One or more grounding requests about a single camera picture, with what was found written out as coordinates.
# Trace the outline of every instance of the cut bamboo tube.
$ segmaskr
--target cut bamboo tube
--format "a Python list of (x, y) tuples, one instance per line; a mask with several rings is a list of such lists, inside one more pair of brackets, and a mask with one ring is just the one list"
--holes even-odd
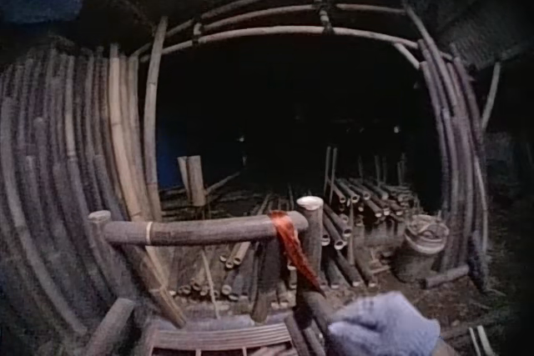
[(355, 221), (354, 221), (354, 204), (350, 205), (349, 209), (349, 227), (351, 234), (347, 239), (347, 258), (351, 266), (354, 266), (354, 235), (355, 235)]
[(332, 220), (327, 216), (323, 216), (323, 225), (326, 232), (330, 235), (331, 242), (334, 244), (335, 249), (342, 249), (345, 247), (345, 241), (341, 237), (340, 233), (335, 228), (335, 225), (332, 223)]
[(297, 288), (297, 270), (290, 270), (290, 276), (288, 278), (287, 286), (290, 289)]
[(204, 190), (202, 160), (200, 156), (189, 156), (187, 158), (187, 175), (189, 179), (189, 191), (191, 192), (191, 204), (196, 208), (201, 208), (206, 205), (206, 192)]
[(349, 185), (347, 185), (340, 179), (336, 179), (335, 184), (340, 188), (343, 193), (345, 193), (345, 195), (349, 197), (351, 203), (358, 203), (358, 201), (360, 200), (360, 195), (353, 191), (349, 187)]
[(341, 273), (345, 276), (347, 283), (353, 288), (359, 287), (361, 285), (361, 276), (358, 274), (358, 271), (350, 265), (341, 252), (335, 250), (332, 252), (332, 258), (340, 268)]
[(380, 188), (378, 185), (374, 185), (373, 183), (369, 181), (363, 181), (364, 186), (366, 186), (372, 193), (374, 193), (378, 199), (380, 200), (387, 200), (389, 197), (389, 194), (382, 188)]
[(378, 283), (376, 281), (376, 277), (373, 274), (372, 270), (369, 268), (369, 264), (365, 260), (365, 256), (363, 254), (363, 249), (354, 249), (354, 260), (355, 265), (358, 268), (358, 271), (361, 274), (361, 277), (364, 279), (365, 283), (369, 288), (375, 288)]
[(221, 293), (223, 295), (230, 295), (232, 292), (232, 285), (234, 284), (235, 277), (237, 276), (238, 270), (230, 270), (228, 274), (226, 274), (226, 278), (223, 281), (223, 286), (221, 287)]
[(349, 178), (349, 186), (360, 195), (361, 198), (364, 200), (370, 199), (370, 192), (369, 189), (363, 187), (360, 185), (360, 182), (354, 178)]
[(350, 229), (349, 224), (343, 218), (334, 213), (334, 211), (330, 208), (328, 204), (325, 204), (324, 209), (325, 215), (330, 218), (341, 236), (343, 238), (348, 238), (352, 234), (352, 230)]
[(328, 197), (329, 202), (332, 203), (332, 196), (334, 195), (335, 188), (335, 167), (337, 166), (337, 148), (334, 148), (332, 153), (332, 171), (330, 173), (330, 196)]
[(232, 251), (230, 252), (230, 255), (228, 256), (228, 258), (226, 259), (226, 262), (224, 264), (224, 266), (227, 269), (234, 268), (234, 266), (235, 266), (234, 258), (235, 258), (235, 255), (237, 254), (237, 252), (239, 251), (239, 247), (241, 246), (242, 243), (235, 243), (234, 244), (234, 247), (232, 248)]
[(330, 255), (325, 255), (323, 264), (325, 265), (325, 275), (328, 284), (332, 289), (338, 289), (340, 287), (340, 272), (335, 266), (334, 259)]
[(156, 221), (161, 221), (161, 205), (158, 191), (158, 167), (156, 160), (156, 102), (158, 96), (159, 64), (164, 47), (167, 18), (161, 17), (154, 36), (150, 55), (149, 74), (144, 98), (144, 172), (149, 200)]

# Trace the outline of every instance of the wooden stick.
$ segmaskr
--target wooden stick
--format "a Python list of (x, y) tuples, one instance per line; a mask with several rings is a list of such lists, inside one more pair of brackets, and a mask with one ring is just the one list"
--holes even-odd
[(144, 172), (149, 191), (150, 206), (156, 221), (161, 221), (156, 160), (156, 102), (158, 96), (159, 64), (164, 46), (167, 18), (161, 17), (150, 55), (149, 73), (144, 98)]
[(369, 189), (363, 187), (359, 181), (355, 180), (354, 178), (349, 178), (349, 186), (364, 200), (370, 199)]
[(449, 283), (456, 279), (465, 277), (469, 273), (469, 266), (462, 264), (461, 266), (446, 270), (444, 273), (438, 273), (425, 278), (425, 288), (435, 288), (443, 283)]
[(323, 185), (323, 196), (326, 195), (326, 186), (328, 185), (328, 170), (330, 169), (330, 150), (331, 147), (326, 147), (326, 156), (325, 156), (325, 183)]
[(135, 302), (119, 298), (91, 336), (83, 351), (86, 356), (111, 354), (128, 334), (128, 320), (134, 312)]
[(497, 96), (497, 89), (499, 88), (499, 80), (501, 78), (501, 62), (495, 63), (493, 67), (493, 74), (491, 76), (490, 92), (487, 95), (486, 106), (484, 107), (484, 113), (482, 113), (481, 128), (482, 131), (486, 131), (487, 124), (490, 121), (491, 112), (493, 111), (493, 105), (495, 104), (495, 98)]
[(221, 179), (217, 183), (214, 183), (213, 185), (206, 188), (206, 194), (211, 194), (215, 192), (217, 189), (222, 188), (224, 185), (229, 183), (232, 179), (237, 178), (241, 174), (240, 171), (237, 173), (230, 174), (228, 177)]

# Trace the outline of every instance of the bamboo frame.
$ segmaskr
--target bamboo frame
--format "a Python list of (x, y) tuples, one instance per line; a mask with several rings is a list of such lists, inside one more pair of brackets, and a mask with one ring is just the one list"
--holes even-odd
[[(261, 36), (270, 36), (270, 35), (281, 35), (281, 34), (302, 34), (302, 35), (322, 35), (324, 33), (323, 27), (316, 26), (278, 26), (278, 27), (257, 27), (257, 28), (243, 28), (235, 29), (231, 31), (225, 31), (222, 33), (213, 33), (211, 35), (204, 35), (201, 38), (198, 38), (198, 44), (206, 43), (216, 43), (221, 41), (226, 41), (229, 39), (236, 38), (250, 38), (250, 37), (261, 37)], [(333, 33), (340, 36), (354, 37), (354, 38), (365, 38), (380, 42), (386, 43), (401, 43), (407, 48), (417, 49), (417, 43), (405, 39), (399, 38), (392, 35), (387, 35), (385, 33), (375, 33), (372, 31), (365, 31), (361, 29), (354, 28), (332, 28)], [(188, 40), (182, 43), (177, 43), (171, 45), (162, 50), (162, 55), (175, 53), (178, 51), (183, 51), (194, 46), (193, 40)], [(143, 56), (139, 59), (141, 63), (145, 63), (149, 60), (148, 57)]]
[(161, 17), (154, 37), (150, 55), (149, 74), (144, 98), (144, 173), (146, 175), (152, 214), (156, 221), (161, 221), (161, 204), (158, 189), (158, 166), (156, 161), (156, 102), (158, 96), (159, 64), (164, 46), (167, 18)]

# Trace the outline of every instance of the gloved hand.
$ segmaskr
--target gloved hand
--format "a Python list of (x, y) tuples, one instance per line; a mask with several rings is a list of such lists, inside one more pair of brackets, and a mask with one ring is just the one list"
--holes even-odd
[(330, 338), (346, 356), (431, 356), (440, 335), (402, 293), (359, 299), (334, 314)]

